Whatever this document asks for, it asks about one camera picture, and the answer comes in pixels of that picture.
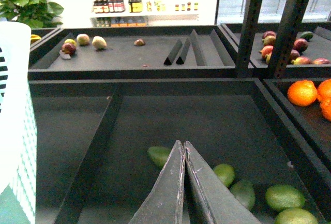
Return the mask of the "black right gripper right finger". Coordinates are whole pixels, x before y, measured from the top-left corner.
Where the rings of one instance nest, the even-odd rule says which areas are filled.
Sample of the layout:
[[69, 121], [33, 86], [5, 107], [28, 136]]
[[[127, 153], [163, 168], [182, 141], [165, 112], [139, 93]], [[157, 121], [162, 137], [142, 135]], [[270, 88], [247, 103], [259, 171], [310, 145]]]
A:
[[187, 175], [202, 223], [260, 223], [228, 190], [191, 142], [184, 143]]

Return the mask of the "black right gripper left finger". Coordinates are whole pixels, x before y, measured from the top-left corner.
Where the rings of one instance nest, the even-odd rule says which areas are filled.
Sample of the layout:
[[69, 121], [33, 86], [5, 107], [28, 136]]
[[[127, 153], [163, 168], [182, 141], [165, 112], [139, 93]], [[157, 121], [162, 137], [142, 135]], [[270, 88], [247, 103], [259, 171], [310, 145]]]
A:
[[177, 140], [154, 186], [130, 223], [182, 223], [185, 152]]

